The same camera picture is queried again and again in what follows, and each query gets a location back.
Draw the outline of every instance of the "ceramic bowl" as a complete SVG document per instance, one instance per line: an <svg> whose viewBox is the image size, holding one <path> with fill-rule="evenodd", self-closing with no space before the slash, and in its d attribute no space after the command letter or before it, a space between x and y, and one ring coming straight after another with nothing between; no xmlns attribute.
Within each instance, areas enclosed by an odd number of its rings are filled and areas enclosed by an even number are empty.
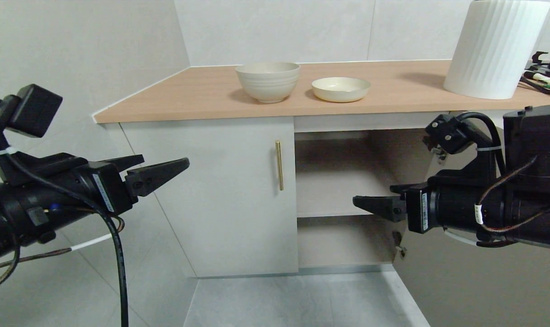
<svg viewBox="0 0 550 327"><path fill-rule="evenodd" d="M319 99L330 102L353 102L366 96L370 82L352 77L326 77L315 80L312 90Z"/></svg>
<svg viewBox="0 0 550 327"><path fill-rule="evenodd" d="M295 89L300 65L292 62L258 62L236 68L244 91L259 102L283 101Z"/></svg>

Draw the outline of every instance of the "white wall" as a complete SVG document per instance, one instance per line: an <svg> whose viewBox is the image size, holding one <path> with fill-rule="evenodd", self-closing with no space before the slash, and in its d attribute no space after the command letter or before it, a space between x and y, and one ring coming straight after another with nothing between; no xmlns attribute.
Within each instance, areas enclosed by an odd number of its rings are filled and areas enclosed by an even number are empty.
<svg viewBox="0 0 550 327"><path fill-rule="evenodd" d="M90 114L188 65L171 0L0 1L0 97L29 83L64 97L44 138L10 135L32 155L66 152L96 161L132 154L119 125L106 130ZM196 279L188 278L194 273L165 213L150 195L122 217L131 325L181 326ZM106 233L92 216L23 255ZM22 263L0 287L0 326L118 326L117 292L111 241Z"/></svg>
<svg viewBox="0 0 550 327"><path fill-rule="evenodd" d="M192 66L451 59L471 0L175 0ZM539 49L550 52L550 16Z"/></svg>

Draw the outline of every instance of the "wooden countertop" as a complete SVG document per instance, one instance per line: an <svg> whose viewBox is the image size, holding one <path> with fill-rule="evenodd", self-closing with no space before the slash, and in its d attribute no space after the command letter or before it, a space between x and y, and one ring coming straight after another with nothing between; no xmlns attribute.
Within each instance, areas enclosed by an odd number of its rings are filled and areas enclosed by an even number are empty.
<svg viewBox="0 0 550 327"><path fill-rule="evenodd" d="M98 114L98 123L217 119L315 114L376 114L447 110L517 110L550 104L550 96L520 85L512 99L475 99L443 89L449 60L302 64L300 80L282 102L261 104L246 95L234 66L189 68ZM371 82L360 101L317 99L313 80L349 76Z"/></svg>

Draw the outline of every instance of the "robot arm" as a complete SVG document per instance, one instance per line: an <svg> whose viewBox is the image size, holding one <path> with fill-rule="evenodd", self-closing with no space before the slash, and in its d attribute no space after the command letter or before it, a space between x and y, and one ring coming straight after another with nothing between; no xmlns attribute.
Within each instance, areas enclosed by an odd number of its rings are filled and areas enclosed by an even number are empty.
<svg viewBox="0 0 550 327"><path fill-rule="evenodd" d="M466 167L441 170L421 184L391 186L400 196L356 196L354 205L389 221L408 219L412 232L440 226L475 233L477 246L550 248L550 105L504 115L506 162L495 127L490 139L466 118L493 125L478 113L441 114L425 128L429 147L450 154L476 143L477 156Z"/></svg>
<svg viewBox="0 0 550 327"><path fill-rule="evenodd" d="M0 257L15 253L9 268L0 276L0 285L15 271L21 260L22 246L50 242L59 228L98 213L115 245L121 325L125 327L129 322L124 257L121 239L111 217L132 209L138 196L155 191L188 168L190 162L182 158L128 170L123 181L120 173L144 162L141 155L97 162L66 153L36 158L9 145L4 129L28 137L44 136L62 100L34 84L23 87L17 95L0 100L0 177L3 180L0 183Z"/></svg>

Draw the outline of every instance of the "baseboard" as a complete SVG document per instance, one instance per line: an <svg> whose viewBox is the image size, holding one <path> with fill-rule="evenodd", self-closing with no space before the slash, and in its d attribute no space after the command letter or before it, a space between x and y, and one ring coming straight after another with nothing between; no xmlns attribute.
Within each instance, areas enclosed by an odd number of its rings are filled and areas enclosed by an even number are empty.
<svg viewBox="0 0 550 327"><path fill-rule="evenodd" d="M245 277L281 277L301 275L328 275L333 273L378 273L380 271L394 271L391 263L380 263L377 265L345 265L331 267L304 267L293 273L268 273L263 275L235 275L235 276L213 276L200 277L200 279L216 278L245 278Z"/></svg>
<svg viewBox="0 0 550 327"><path fill-rule="evenodd" d="M194 298L194 292L198 285L198 278L186 278L184 286L180 289L180 298L176 303L176 310L178 310L179 320L176 321L176 326L183 326L186 322L186 316L190 310L190 304L192 304L192 298Z"/></svg>

